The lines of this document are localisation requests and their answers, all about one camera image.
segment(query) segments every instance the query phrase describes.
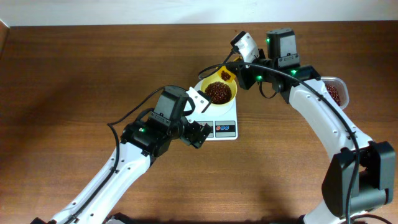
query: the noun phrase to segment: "brown beans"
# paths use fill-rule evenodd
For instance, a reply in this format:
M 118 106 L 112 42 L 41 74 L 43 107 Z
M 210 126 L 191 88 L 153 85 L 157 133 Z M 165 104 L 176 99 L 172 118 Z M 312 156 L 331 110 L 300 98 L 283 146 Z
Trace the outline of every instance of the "brown beans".
M 221 72 L 221 78 L 222 78 L 224 81 L 228 81 L 228 80 L 231 78 L 231 75 L 229 75 L 229 74 L 226 73 L 225 71 L 222 71 L 222 72 Z
M 221 82 L 214 82 L 208 85 L 205 93 L 211 97 L 211 102 L 214 104 L 227 103 L 232 97 L 229 86 Z
M 336 87 L 326 84 L 326 89 L 328 90 L 330 96 L 335 100 L 338 106 L 341 106 L 340 95 Z

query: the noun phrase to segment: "wood grain tabletop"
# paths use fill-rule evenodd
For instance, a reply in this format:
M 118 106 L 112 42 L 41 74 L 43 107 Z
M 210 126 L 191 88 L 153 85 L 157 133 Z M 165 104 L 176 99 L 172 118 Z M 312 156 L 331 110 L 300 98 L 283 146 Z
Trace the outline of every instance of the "wood grain tabletop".
M 162 85 L 195 86 L 197 73 L 221 62 L 241 30 L 266 51 L 268 30 L 293 28 L 302 65 L 343 79 L 348 117 L 375 141 L 389 141 L 397 149 L 397 26 L 12 27 L 0 59 L 0 223 L 50 220 L 112 153 L 114 139 L 106 123 Z M 264 89 L 272 93 L 269 85 Z M 310 126 L 280 95 L 267 100 L 257 88 L 239 89 L 236 101 L 237 140 L 206 142 L 200 149 L 173 141 L 112 213 L 243 222 L 297 218 L 314 209 L 322 200 L 329 160 Z M 156 102 L 154 97 L 146 106 Z M 398 223 L 398 200 L 373 213 Z

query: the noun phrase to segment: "clear plastic container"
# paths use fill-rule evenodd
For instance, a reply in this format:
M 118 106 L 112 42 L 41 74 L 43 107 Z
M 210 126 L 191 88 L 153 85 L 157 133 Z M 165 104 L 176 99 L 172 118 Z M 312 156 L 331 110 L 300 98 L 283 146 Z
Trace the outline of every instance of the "clear plastic container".
M 347 86 L 344 83 L 344 81 L 336 77 L 321 77 L 321 80 L 325 84 L 336 87 L 341 101 L 340 108 L 342 110 L 345 109 L 349 103 L 349 95 L 348 95 Z

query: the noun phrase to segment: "yellow bowl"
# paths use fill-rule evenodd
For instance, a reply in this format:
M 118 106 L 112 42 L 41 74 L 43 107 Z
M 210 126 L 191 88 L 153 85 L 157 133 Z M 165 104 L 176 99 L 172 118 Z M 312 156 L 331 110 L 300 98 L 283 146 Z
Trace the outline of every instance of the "yellow bowl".
M 229 88 L 231 89 L 232 96 L 231 96 L 231 99 L 229 99 L 229 101 L 228 101 L 227 103 L 224 103 L 224 104 L 222 104 L 222 105 L 217 105 L 217 104 L 212 103 L 211 105 L 213 105 L 213 106 L 225 106 L 225 105 L 231 103 L 232 100 L 235 98 L 236 92 L 237 92 L 237 90 L 238 90 L 238 88 L 237 88 L 237 86 L 236 86 L 235 80 L 233 80 L 231 83 L 229 83 L 229 82 L 224 81 L 224 80 L 220 77 L 220 74 L 221 74 L 222 71 L 224 71 L 224 72 L 228 73 L 229 75 L 231 75 L 231 74 L 230 74 L 231 72 L 228 71 L 228 70 L 225 68 L 225 66 L 222 66 L 222 68 L 219 69 L 216 73 L 214 73 L 214 74 L 212 74 L 211 76 L 205 78 L 205 79 L 203 80 L 203 82 L 201 83 L 201 86 L 200 86 L 200 90 L 201 90 L 202 92 L 205 92 L 205 90 L 206 90 L 206 88 L 208 87 L 208 85 L 210 85 L 210 84 L 212 84 L 212 83 L 214 83 L 214 82 L 221 82 L 221 83 L 227 84 L 227 85 L 229 86 Z

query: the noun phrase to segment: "cable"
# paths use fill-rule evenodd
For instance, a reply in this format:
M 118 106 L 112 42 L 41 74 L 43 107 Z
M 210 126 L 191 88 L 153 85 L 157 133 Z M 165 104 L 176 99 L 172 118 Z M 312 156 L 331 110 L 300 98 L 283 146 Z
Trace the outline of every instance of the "cable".
M 187 91 L 186 89 L 179 87 L 179 86 L 175 86 L 175 85 L 168 85 L 168 86 L 172 86 L 172 87 L 176 87 L 176 88 L 180 88 L 184 91 Z M 79 216 L 82 211 L 84 211 L 84 209 L 90 204 L 90 202 L 95 198 L 95 196 L 98 194 L 98 192 L 100 192 L 100 190 L 105 186 L 105 184 L 109 181 L 109 179 L 112 177 L 112 175 L 116 172 L 116 169 L 118 167 L 119 164 L 119 157 L 120 157 L 120 142 L 119 142 L 119 136 L 118 133 L 116 132 L 116 130 L 113 128 L 114 125 L 119 124 L 120 122 L 122 122 L 123 120 L 125 120 L 128 116 L 130 116 L 130 114 L 132 114 L 133 112 L 135 112 L 135 110 L 137 110 L 140 106 L 142 106 L 150 97 L 152 97 L 154 94 L 156 94 L 158 91 L 163 90 L 165 87 L 167 86 L 162 86 L 158 89 L 156 89 L 155 91 L 153 91 L 151 94 L 149 94 L 141 103 L 139 103 L 134 109 L 132 109 L 130 112 L 128 112 L 126 115 L 124 115 L 121 119 L 112 122 L 112 123 L 108 123 L 106 125 L 109 126 L 109 128 L 112 130 L 114 139 L 116 141 L 116 158 L 115 158 L 115 162 L 113 167 L 111 168 L 111 172 L 105 177 L 105 179 L 99 184 L 99 186 L 95 189 L 95 191 L 90 195 L 90 197 L 86 200 L 86 202 L 73 214 L 71 215 L 71 217 L 64 223 L 64 224 L 70 224 L 72 221 L 77 219 L 77 216 Z
M 384 223 L 392 224 L 389 220 L 386 220 L 383 217 L 379 217 L 377 215 L 371 215 L 371 214 L 356 215 L 356 216 L 352 217 L 351 219 L 352 220 L 356 220 L 356 219 L 359 219 L 359 218 L 374 218 L 374 219 L 380 220 L 380 221 L 382 221 Z
M 260 82 L 259 89 L 260 89 L 261 95 L 262 95 L 264 98 L 267 98 L 267 99 L 272 99 L 272 98 L 273 98 L 274 96 L 276 96 L 276 94 L 278 93 L 278 92 L 275 91 L 275 93 L 274 93 L 272 96 L 270 96 L 270 97 L 266 96 L 266 95 L 262 92 L 262 82 Z
M 230 52 L 229 55 L 225 58 L 225 60 L 224 60 L 223 63 L 226 63 L 226 62 L 229 60 L 229 58 L 230 58 L 233 54 L 235 54 L 238 50 L 239 50 L 239 49 L 236 49 L 236 47 L 233 47 L 233 48 L 231 49 L 231 52 Z M 220 70 L 221 68 L 222 68 L 222 66 L 221 66 L 221 67 L 218 67 L 216 70 L 212 71 L 210 74 L 206 75 L 205 77 L 201 77 L 201 76 L 198 75 L 198 78 L 199 78 L 200 80 L 202 80 L 202 79 L 204 79 L 204 78 L 207 78 L 207 77 L 209 77 L 210 75 L 212 75 L 212 74 L 218 72 L 218 70 Z
M 353 174 L 351 176 L 351 180 L 349 182 L 349 186 L 348 186 L 348 193 L 347 193 L 347 198 L 346 198 L 346 220 L 347 220 L 347 224 L 351 224 L 351 220 L 349 219 L 350 214 L 349 214 L 349 209 L 350 209 L 350 203 L 351 203 L 351 195 L 353 193 L 353 186 L 354 186 L 354 182 L 359 170 L 359 146 L 358 146 L 358 142 L 356 140 L 355 137 L 355 133 L 352 132 L 351 128 L 349 128 L 349 125 L 347 124 L 347 122 L 344 120 L 344 118 L 339 114 L 339 112 L 335 109 L 335 107 L 333 107 L 329 101 L 327 101 L 322 94 L 319 94 L 316 90 L 314 90 L 310 85 L 306 84 L 305 82 L 299 80 L 298 78 L 295 78 L 289 74 L 286 74 L 284 72 L 275 70 L 273 68 L 269 68 L 263 65 L 259 65 L 259 64 L 255 64 L 255 63 L 249 63 L 249 62 L 227 62 L 227 63 L 220 63 L 217 65 L 212 65 L 210 67 L 207 67 L 205 69 L 203 69 L 201 72 L 199 72 L 198 77 L 200 77 L 200 75 L 210 69 L 216 68 L 216 67 L 220 67 L 220 66 L 225 66 L 225 65 L 235 65 L 235 66 L 240 66 L 240 65 L 250 65 L 256 68 L 260 68 L 263 70 L 267 70 L 270 72 L 274 72 L 282 77 L 285 78 L 289 78 L 291 80 L 294 80 L 295 82 L 299 82 L 301 85 L 305 86 L 306 88 L 308 88 L 315 96 L 317 96 L 319 98 L 319 100 L 322 100 L 331 110 L 332 112 L 334 112 L 334 114 L 337 116 L 337 118 L 341 121 L 341 123 L 344 125 L 344 127 L 347 129 L 348 135 L 351 138 L 351 140 L 354 142 L 354 146 L 355 146 L 355 165 L 354 165 L 354 171 Z

